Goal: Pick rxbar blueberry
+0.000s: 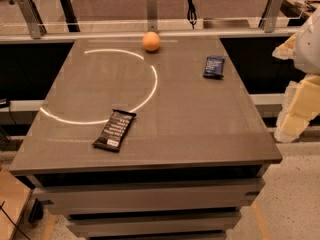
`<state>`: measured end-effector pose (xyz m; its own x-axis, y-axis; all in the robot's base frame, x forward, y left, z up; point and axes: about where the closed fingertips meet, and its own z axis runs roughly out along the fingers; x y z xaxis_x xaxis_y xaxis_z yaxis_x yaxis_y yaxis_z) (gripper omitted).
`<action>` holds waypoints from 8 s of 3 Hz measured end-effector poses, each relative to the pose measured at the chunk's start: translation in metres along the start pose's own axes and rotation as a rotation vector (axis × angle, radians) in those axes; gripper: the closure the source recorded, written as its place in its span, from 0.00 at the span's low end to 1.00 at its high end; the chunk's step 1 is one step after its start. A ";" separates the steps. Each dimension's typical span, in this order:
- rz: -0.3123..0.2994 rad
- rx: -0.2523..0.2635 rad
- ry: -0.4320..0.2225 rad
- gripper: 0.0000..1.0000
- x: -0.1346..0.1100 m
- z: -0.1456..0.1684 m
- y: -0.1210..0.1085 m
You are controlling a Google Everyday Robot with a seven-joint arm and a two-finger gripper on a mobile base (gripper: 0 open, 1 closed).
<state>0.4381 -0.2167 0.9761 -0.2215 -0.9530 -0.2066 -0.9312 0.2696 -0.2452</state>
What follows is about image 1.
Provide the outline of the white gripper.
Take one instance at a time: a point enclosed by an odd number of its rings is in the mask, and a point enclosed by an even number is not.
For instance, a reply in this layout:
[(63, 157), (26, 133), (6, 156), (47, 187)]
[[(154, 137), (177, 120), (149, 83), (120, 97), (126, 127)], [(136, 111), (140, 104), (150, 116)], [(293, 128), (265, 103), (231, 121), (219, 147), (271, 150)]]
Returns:
[[(320, 74), (320, 15), (313, 14), (272, 56), (281, 60), (294, 58), (297, 69)], [(274, 137), (278, 142), (296, 140), (311, 120), (320, 114), (320, 77), (307, 75), (300, 82), (290, 81), (278, 115)]]

